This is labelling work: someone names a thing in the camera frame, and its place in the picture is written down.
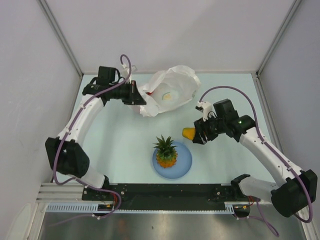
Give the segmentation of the fake mango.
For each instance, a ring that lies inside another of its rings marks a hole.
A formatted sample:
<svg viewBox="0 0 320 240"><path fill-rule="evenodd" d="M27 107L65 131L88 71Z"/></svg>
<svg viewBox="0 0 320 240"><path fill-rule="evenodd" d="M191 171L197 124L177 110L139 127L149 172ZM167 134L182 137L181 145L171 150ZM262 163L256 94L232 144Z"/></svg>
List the fake mango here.
<svg viewBox="0 0 320 240"><path fill-rule="evenodd" d="M194 127L185 127L182 130L182 136L188 140L193 140L196 135L196 129Z"/></svg>

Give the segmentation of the white plastic bag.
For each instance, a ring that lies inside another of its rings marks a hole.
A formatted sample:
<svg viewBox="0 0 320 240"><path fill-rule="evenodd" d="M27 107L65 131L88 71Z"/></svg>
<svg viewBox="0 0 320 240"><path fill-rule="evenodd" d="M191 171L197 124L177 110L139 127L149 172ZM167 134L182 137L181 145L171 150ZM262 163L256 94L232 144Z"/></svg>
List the white plastic bag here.
<svg viewBox="0 0 320 240"><path fill-rule="evenodd" d="M190 102L200 86L201 81L195 70L186 65L161 70L148 82L137 85L146 105L132 105L130 108L143 117L155 117Z"/></svg>

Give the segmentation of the fake pineapple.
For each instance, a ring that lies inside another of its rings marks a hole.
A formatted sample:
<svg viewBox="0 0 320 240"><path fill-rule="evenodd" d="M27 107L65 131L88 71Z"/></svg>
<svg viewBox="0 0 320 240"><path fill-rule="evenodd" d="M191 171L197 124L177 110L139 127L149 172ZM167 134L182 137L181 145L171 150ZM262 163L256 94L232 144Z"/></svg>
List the fake pineapple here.
<svg viewBox="0 0 320 240"><path fill-rule="evenodd" d="M156 149L156 162L164 169L171 168L177 163L178 153L177 146L173 145L174 140L171 136L164 138L163 135L156 137L157 142L154 143Z"/></svg>

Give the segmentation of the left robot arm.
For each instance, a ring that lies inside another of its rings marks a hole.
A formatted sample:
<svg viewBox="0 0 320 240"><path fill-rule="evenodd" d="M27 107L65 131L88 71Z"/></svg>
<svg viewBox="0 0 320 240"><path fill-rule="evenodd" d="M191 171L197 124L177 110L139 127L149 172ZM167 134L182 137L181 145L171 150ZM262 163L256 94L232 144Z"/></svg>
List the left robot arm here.
<svg viewBox="0 0 320 240"><path fill-rule="evenodd" d="M53 179L58 184L57 173L70 176L85 186L93 188L93 194L100 200L110 196L109 179L95 170L83 150L85 137L99 112L110 100L120 100L125 105L141 106L146 101L132 80L132 66L123 65L124 73L117 68L100 66L94 77L82 91L82 98L76 112L57 137L49 137L45 149Z"/></svg>

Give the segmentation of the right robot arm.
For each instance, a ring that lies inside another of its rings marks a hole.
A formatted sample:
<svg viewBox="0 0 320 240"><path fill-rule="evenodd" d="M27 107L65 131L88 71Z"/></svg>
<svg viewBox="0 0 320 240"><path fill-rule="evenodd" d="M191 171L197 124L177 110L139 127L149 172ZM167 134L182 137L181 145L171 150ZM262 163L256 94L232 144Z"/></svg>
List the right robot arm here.
<svg viewBox="0 0 320 240"><path fill-rule="evenodd" d="M268 170L274 182L256 179L243 174L232 181L231 196L242 201L247 196L272 203L274 208L288 218L316 199L318 177L311 170L304 171L291 162L259 131L249 116L239 116L229 99L211 104L198 102L196 107L202 117L194 121L192 142L205 145L220 134L226 134L248 149Z"/></svg>

